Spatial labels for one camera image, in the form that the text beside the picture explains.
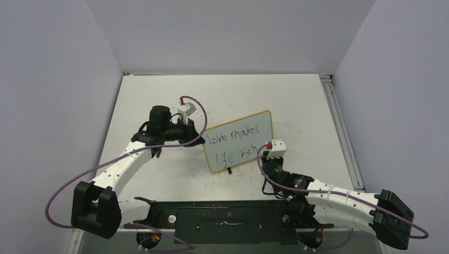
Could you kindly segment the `yellow framed small whiteboard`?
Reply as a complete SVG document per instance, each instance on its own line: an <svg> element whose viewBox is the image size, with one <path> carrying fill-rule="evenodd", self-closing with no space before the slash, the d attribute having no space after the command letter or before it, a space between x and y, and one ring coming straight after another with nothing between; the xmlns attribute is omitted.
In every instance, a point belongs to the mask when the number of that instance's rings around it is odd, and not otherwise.
<svg viewBox="0 0 449 254"><path fill-rule="evenodd" d="M202 138L211 173L250 162L257 150L274 137L271 111L261 111L208 128Z"/></svg>

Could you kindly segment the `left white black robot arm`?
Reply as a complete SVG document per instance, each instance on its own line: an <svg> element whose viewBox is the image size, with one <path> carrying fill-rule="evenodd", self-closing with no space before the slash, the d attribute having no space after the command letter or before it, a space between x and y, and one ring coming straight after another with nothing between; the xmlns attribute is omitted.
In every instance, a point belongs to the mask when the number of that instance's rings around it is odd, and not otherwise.
<svg viewBox="0 0 449 254"><path fill-rule="evenodd" d="M120 202L118 197L133 175L150 159L160 154L166 142L177 141L183 147L204 144L189 117L196 110L192 103L177 109L177 122L167 106L153 106L149 120L133 135L122 158L111 163L90 182L75 186L71 225L105 239L111 238L119 227L139 222L153 227L158 213L151 209L152 201L142 197Z"/></svg>

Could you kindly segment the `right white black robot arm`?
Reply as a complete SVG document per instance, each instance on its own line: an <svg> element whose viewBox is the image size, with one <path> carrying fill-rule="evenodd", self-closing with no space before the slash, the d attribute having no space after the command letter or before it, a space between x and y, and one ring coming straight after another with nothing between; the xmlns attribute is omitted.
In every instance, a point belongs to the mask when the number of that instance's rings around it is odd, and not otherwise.
<svg viewBox="0 0 449 254"><path fill-rule="evenodd" d="M394 192L364 193L343 189L310 176L283 169L286 145L282 139L265 142L254 153L272 194L300 205L303 225L338 225L371 233L389 247L407 250L415 217Z"/></svg>

